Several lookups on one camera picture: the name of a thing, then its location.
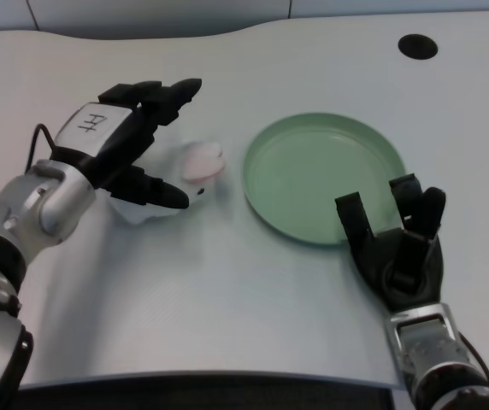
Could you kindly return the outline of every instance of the pink object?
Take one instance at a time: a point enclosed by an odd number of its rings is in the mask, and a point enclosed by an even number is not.
[[[218,143],[195,143],[188,149],[182,167],[182,178],[197,183],[218,175],[226,166]]]

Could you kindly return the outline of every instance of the black robotic finger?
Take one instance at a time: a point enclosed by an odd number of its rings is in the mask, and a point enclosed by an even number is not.
[[[147,203],[172,209],[186,209],[190,201],[187,194],[179,188],[152,178],[144,169],[131,166],[121,172],[105,188],[113,198],[146,205]]]

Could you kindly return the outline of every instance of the black floor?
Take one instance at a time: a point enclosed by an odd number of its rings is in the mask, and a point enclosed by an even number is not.
[[[289,378],[135,378],[28,389],[11,410],[394,410],[390,390]]]

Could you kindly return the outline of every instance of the silver arm segment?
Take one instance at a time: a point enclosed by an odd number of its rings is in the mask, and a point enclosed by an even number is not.
[[[417,410],[489,409],[489,376],[462,341],[448,305],[396,313],[386,330]]]
[[[92,185],[77,169],[39,161],[0,192],[0,237],[29,265],[41,250],[69,237],[94,199]]]
[[[71,235],[94,199],[89,181],[56,161],[39,161],[0,192],[0,243],[8,245],[10,255],[21,255],[24,264],[21,274],[0,272],[0,405],[18,387],[32,352],[32,336],[16,318],[26,268],[41,250]]]

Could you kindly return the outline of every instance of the black cable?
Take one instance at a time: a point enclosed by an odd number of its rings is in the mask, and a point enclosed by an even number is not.
[[[484,374],[486,374],[487,382],[489,383],[489,369],[487,368],[486,363],[482,360],[482,357],[476,351],[474,346],[468,341],[468,339],[461,332],[459,333],[459,337],[461,338],[463,344],[465,346],[467,346],[467,349],[474,356],[476,361],[478,361],[478,364],[482,368],[482,371],[484,372]]]
[[[38,141],[38,135],[40,131],[43,131],[43,135],[45,135],[45,139],[47,140],[47,144],[49,145],[50,150],[52,151],[53,149],[55,149],[55,142],[53,141],[53,138],[50,135],[47,127],[43,124],[37,124],[35,130],[33,130],[32,143],[30,144],[30,152],[28,153],[28,161],[26,163],[26,171],[24,171],[24,173],[30,171],[30,168],[32,167],[33,154],[36,150],[36,142]]]

